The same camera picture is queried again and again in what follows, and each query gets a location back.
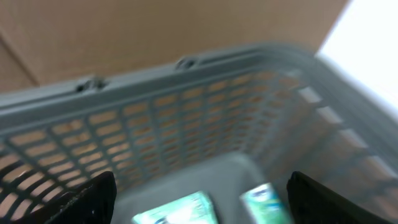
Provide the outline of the teal gum box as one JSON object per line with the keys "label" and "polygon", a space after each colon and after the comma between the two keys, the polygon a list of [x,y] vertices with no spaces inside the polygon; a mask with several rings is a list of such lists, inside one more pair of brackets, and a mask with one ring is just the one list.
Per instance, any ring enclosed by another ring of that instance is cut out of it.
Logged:
{"label": "teal gum box", "polygon": [[255,224],[292,224],[293,221],[271,183],[261,184],[240,196]]}

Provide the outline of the mint green wipes pack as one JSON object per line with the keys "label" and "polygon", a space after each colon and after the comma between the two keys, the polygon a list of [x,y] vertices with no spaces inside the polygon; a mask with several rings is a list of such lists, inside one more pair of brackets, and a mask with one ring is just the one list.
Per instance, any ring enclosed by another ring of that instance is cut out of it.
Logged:
{"label": "mint green wipes pack", "polygon": [[138,213],[131,221],[136,224],[218,224],[212,201],[202,191]]}

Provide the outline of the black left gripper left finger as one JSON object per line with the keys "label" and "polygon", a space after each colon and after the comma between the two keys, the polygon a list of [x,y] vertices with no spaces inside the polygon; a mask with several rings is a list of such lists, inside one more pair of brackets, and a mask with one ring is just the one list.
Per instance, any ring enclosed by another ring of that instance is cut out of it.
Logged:
{"label": "black left gripper left finger", "polygon": [[42,208],[19,224],[110,224],[117,196],[116,181],[105,171]]}

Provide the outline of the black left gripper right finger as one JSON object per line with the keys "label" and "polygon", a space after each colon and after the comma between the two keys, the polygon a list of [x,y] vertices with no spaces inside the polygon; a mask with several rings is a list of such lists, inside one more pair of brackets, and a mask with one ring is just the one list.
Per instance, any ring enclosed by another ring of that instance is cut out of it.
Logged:
{"label": "black left gripper right finger", "polygon": [[391,224],[302,172],[287,182],[292,218],[299,224]]}

